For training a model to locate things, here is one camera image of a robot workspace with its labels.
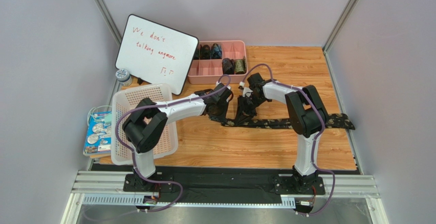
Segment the black floral patterned tie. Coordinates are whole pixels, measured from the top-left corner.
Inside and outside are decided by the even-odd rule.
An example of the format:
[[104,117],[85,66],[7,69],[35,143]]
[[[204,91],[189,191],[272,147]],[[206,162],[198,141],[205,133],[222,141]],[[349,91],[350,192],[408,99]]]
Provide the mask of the black floral patterned tie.
[[[292,129],[291,120],[289,118],[283,119],[253,119],[248,117],[247,120],[236,123],[234,119],[225,117],[209,116],[209,120],[218,122],[226,127],[245,127],[245,128],[260,128],[260,129]],[[342,113],[329,114],[325,127],[329,128],[342,128],[355,130],[354,124],[349,119],[348,115]]]

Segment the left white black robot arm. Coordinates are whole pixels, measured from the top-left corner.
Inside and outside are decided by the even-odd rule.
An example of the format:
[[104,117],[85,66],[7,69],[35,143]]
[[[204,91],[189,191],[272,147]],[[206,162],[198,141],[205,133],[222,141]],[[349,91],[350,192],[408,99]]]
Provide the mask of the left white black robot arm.
[[167,125],[189,117],[225,115],[232,97],[229,86],[219,82],[214,89],[197,91],[182,99],[167,102],[142,99],[116,125],[118,142],[132,152],[135,173],[144,180],[155,173],[153,149]]

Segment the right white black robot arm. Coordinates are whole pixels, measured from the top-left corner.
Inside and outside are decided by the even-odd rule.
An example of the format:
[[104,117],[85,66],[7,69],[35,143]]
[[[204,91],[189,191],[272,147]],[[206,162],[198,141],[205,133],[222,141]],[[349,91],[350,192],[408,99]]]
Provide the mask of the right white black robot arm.
[[253,124],[256,108],[264,102],[278,101],[287,106],[291,128],[298,135],[297,159],[290,179],[293,191],[306,193],[316,186],[317,152],[328,113],[315,86],[294,87],[265,80],[259,73],[248,78],[249,89],[238,98],[235,124]]

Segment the olive green rolled tie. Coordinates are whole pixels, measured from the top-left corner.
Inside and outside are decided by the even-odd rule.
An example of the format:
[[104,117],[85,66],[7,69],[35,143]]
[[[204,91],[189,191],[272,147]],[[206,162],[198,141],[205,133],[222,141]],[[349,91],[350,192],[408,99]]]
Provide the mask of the olive green rolled tie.
[[242,59],[234,59],[234,74],[235,75],[242,75],[245,74],[247,71],[246,67],[246,58],[243,57]]

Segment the black glossy rolled tie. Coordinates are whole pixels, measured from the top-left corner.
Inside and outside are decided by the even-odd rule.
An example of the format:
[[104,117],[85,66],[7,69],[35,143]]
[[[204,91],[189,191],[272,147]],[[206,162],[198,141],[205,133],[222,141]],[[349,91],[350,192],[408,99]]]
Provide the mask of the black glossy rolled tie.
[[224,58],[222,60],[222,70],[223,70],[223,74],[234,75],[235,73],[234,60],[230,58]]

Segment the pink divided organizer box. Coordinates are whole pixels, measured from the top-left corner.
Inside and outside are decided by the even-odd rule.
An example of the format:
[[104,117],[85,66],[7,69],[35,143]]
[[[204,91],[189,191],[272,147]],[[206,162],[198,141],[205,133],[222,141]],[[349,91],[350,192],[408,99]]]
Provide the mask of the pink divided organizer box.
[[[241,40],[223,40],[223,41],[200,41],[198,45],[208,44],[212,47],[213,43],[221,44],[222,59],[193,60],[188,72],[188,81],[191,84],[212,84],[218,81],[223,75],[222,60],[224,58],[242,59],[246,58],[246,67],[248,71],[248,59],[246,45]],[[230,75],[232,83],[239,83],[246,75]]]

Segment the black rolled tie far left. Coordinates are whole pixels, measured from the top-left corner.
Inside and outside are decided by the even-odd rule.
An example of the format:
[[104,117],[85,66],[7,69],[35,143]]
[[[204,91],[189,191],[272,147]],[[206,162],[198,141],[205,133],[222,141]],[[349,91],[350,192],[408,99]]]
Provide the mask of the black rolled tie far left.
[[197,45],[197,47],[196,47],[196,49],[194,51],[192,59],[193,60],[199,60],[200,59],[200,45]]

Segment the dark blue rolled tie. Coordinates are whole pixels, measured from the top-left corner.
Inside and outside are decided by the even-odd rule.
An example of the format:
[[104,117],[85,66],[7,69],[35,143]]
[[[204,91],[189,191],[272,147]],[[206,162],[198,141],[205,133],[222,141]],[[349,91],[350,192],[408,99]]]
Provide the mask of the dark blue rolled tie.
[[218,43],[213,43],[211,47],[211,59],[222,59],[222,46]]

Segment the white whiteboard with red writing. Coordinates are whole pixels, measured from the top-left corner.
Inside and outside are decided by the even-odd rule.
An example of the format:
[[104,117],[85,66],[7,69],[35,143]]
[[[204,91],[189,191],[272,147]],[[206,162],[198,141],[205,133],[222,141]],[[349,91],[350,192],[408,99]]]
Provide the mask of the white whiteboard with red writing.
[[115,66],[148,83],[166,83],[180,95],[198,45],[195,36],[131,14]]

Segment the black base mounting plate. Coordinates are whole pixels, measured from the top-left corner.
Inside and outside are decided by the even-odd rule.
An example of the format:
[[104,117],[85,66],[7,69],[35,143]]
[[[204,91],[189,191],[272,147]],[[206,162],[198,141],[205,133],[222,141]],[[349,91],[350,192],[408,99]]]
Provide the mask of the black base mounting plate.
[[122,172],[122,193],[159,193],[160,201],[190,204],[279,204],[282,195],[326,196],[331,173],[318,173],[313,190],[293,191],[292,169],[244,169],[158,166],[148,183],[131,166],[101,165],[96,170]]

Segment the small blue white jar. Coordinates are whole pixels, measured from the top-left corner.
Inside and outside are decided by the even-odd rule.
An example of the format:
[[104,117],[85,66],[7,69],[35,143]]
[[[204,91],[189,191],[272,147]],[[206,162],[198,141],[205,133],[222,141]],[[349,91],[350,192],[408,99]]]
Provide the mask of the small blue white jar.
[[119,69],[115,75],[122,86],[130,86],[133,82],[130,72],[126,69]]

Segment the aluminium frame rail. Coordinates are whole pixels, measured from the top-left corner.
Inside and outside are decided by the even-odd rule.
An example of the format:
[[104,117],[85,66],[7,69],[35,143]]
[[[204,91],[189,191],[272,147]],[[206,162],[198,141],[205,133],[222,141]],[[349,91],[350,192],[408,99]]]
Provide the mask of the aluminium frame rail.
[[371,175],[320,173],[304,192],[290,169],[159,166],[151,183],[130,166],[79,171],[62,223],[388,223]]

